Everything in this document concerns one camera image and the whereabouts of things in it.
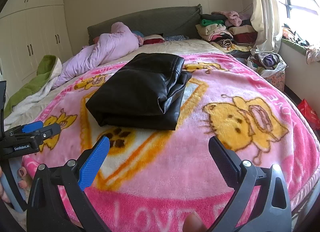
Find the person's right hand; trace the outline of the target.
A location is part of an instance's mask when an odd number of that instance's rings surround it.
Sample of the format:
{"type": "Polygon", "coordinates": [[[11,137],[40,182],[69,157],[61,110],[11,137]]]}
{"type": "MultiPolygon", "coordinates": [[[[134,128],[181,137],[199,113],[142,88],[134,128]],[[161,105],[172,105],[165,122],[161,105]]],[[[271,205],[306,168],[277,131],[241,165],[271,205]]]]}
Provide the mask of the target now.
{"type": "Polygon", "coordinates": [[[184,221],[183,232],[206,232],[207,227],[202,222],[201,218],[196,212],[188,215],[184,221]]]}

